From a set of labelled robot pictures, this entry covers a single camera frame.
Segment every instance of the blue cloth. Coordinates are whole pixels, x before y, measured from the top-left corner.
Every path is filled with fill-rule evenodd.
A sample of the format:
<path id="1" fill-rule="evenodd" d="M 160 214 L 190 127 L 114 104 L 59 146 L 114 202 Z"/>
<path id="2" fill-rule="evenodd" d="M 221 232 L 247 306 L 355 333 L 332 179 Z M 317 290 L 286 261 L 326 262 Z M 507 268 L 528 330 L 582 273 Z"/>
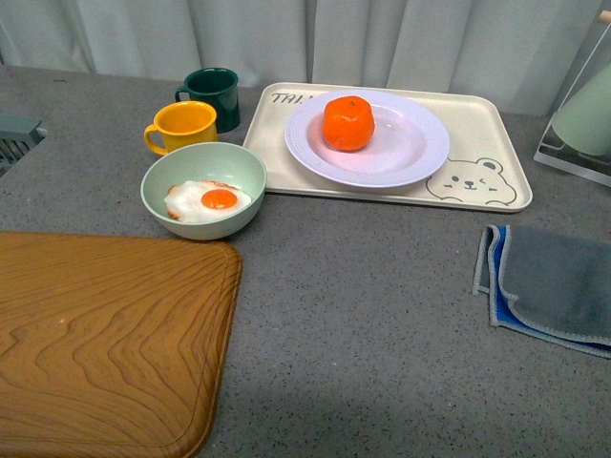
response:
<path id="1" fill-rule="evenodd" d="M 490 225 L 473 291 L 489 295 L 493 326 L 611 358 L 611 245 Z"/>

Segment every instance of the wooden cutting board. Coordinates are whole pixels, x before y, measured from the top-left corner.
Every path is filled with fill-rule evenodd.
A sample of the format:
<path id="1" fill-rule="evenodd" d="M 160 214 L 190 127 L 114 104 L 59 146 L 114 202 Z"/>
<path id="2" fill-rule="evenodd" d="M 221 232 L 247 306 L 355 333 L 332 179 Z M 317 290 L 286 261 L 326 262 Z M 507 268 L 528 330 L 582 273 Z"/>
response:
<path id="1" fill-rule="evenodd" d="M 0 456 L 196 455 L 241 276 L 225 242 L 0 233 Z"/>

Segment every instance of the fried egg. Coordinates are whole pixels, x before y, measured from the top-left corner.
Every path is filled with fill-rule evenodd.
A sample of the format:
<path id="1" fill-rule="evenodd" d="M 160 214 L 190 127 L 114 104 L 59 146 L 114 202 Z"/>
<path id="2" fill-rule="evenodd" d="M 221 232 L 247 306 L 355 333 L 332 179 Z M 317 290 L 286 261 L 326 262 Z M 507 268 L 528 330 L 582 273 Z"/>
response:
<path id="1" fill-rule="evenodd" d="M 252 199 L 245 192 L 217 181 L 188 180 L 174 185 L 165 197 L 168 216 L 182 222 L 210 222 L 239 212 Z"/>

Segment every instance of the tangerine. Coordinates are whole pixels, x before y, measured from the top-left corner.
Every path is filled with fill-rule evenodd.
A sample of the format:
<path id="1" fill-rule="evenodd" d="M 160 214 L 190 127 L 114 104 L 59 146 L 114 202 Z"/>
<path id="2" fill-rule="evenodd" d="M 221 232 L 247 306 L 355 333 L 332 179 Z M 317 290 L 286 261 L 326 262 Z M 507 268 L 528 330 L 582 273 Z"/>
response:
<path id="1" fill-rule="evenodd" d="M 371 141 L 375 122 L 371 105 L 357 95 L 331 100 L 325 106 L 323 138 L 339 151 L 358 151 Z"/>

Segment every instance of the bowl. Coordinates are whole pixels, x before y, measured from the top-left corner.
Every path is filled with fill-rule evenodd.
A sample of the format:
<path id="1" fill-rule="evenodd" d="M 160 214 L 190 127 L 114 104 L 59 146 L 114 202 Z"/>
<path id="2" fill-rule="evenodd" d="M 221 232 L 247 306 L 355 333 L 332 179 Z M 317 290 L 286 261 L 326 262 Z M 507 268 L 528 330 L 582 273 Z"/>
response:
<path id="1" fill-rule="evenodd" d="M 247 193 L 251 202 L 237 213 L 211 222 L 181 222 L 168 217 L 165 197 L 172 185 L 192 179 L 226 183 Z M 178 148 L 155 162 L 140 184 L 140 197 L 151 215 L 174 234 L 193 240 L 222 239 L 241 230 L 263 202 L 267 171 L 253 153 L 223 142 Z"/>

